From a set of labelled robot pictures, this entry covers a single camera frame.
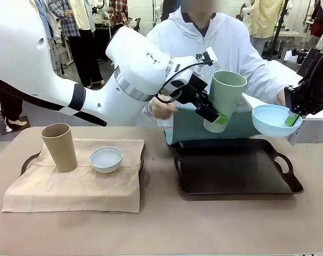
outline green mat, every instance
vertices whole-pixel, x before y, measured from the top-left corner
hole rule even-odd
[[[203,126],[203,118],[196,114],[190,104],[177,106],[179,112],[174,115],[173,128],[166,129],[168,145],[180,141],[210,139],[240,139],[260,134],[252,122],[252,108],[242,97],[224,132],[212,133]]]

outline person's hand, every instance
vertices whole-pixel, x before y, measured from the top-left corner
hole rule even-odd
[[[277,98],[278,98],[278,101],[280,102],[280,104],[285,107],[286,100],[285,100],[285,91],[284,90],[282,90],[278,93]]]
[[[72,11],[72,10],[66,10],[65,12],[64,12],[64,16],[66,17],[66,18],[70,18],[71,16],[73,16],[74,15],[74,12]]]
[[[169,100],[168,97],[160,95],[162,100]],[[173,113],[178,112],[177,108],[173,103],[165,104],[154,98],[151,103],[151,109],[153,116],[157,119],[166,120],[169,119]]]

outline plaid shirt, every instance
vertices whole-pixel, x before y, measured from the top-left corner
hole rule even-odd
[[[72,10],[72,8],[69,5],[68,0],[49,0],[48,1],[48,6],[49,6],[50,11],[57,18],[60,19],[62,31],[63,31],[65,36],[67,36],[67,37],[69,37],[69,36],[80,36],[80,33],[78,31],[78,27],[77,27],[75,18],[73,16],[67,17],[67,18],[64,16],[64,12],[66,10]],[[90,16],[91,30],[92,30],[92,32],[94,32],[95,31],[95,24],[94,24],[94,21],[93,21],[91,7],[90,7],[87,0],[85,0],[85,6],[86,6],[86,9],[87,9],[88,18]]]
[[[127,0],[109,0],[109,17],[111,26],[116,24],[128,25]]]

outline paper cup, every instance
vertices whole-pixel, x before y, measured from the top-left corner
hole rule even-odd
[[[214,74],[209,100],[228,120],[223,122],[217,119],[213,123],[204,120],[205,129],[214,133],[221,133],[225,130],[247,83],[246,78],[234,72],[218,71]]]
[[[60,172],[77,167],[74,144],[68,124],[53,124],[42,131],[42,138]]]

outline tan cup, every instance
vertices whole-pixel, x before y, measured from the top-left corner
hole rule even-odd
[[[42,131],[42,138],[60,172],[77,167],[74,144],[68,124],[52,124]]]

